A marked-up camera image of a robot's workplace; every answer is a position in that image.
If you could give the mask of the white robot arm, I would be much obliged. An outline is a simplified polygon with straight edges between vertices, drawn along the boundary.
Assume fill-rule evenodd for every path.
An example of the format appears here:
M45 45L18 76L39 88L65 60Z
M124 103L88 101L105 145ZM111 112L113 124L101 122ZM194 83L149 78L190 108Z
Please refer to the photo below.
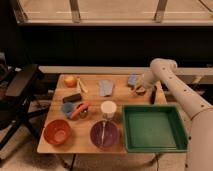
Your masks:
M213 171L213 105L176 75L177 63L156 58L142 74L144 89L162 81L191 119L185 171Z

